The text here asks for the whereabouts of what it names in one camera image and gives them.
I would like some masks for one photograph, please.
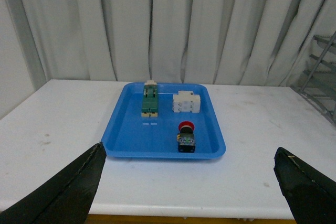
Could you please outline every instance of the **curtain fold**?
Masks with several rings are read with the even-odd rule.
[[[292,85],[332,12],[331,0],[22,2],[47,80]]]
[[[263,86],[292,0],[266,0],[263,16],[241,85]]]
[[[47,81],[89,79],[77,0],[22,0]]]
[[[266,0],[235,0],[215,84],[238,85],[250,58]]]
[[[115,81],[101,0],[77,0],[90,80]]]
[[[301,0],[297,15],[293,19],[281,48],[269,71],[267,85],[279,86],[287,78],[298,58],[301,46],[308,36],[324,0]]]
[[[151,70],[159,82],[182,82],[192,0],[153,0]]]

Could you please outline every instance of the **white electrical component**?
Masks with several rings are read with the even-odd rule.
[[[173,111],[199,113],[201,97],[193,91],[179,91],[173,95]]]

